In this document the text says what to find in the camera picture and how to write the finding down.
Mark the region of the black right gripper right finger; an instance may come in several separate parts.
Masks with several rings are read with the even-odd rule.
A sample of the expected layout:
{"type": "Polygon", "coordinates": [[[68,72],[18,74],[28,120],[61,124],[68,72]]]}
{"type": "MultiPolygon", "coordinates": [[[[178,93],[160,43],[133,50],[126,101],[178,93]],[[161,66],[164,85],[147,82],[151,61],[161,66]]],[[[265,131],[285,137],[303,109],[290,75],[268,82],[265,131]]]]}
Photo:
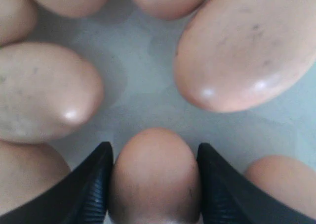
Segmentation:
{"type": "Polygon", "coordinates": [[[209,143],[197,151],[205,224],[314,224],[315,220],[261,191],[209,143]]]}

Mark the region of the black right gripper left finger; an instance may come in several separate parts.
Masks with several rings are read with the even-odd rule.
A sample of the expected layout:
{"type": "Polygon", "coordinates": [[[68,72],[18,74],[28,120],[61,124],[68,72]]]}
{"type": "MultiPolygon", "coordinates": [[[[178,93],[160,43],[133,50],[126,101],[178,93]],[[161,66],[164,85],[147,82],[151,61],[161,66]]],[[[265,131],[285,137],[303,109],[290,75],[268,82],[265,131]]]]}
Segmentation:
{"type": "Polygon", "coordinates": [[[113,149],[100,143],[54,187],[2,215],[2,224],[102,224],[107,212],[113,149]]]}

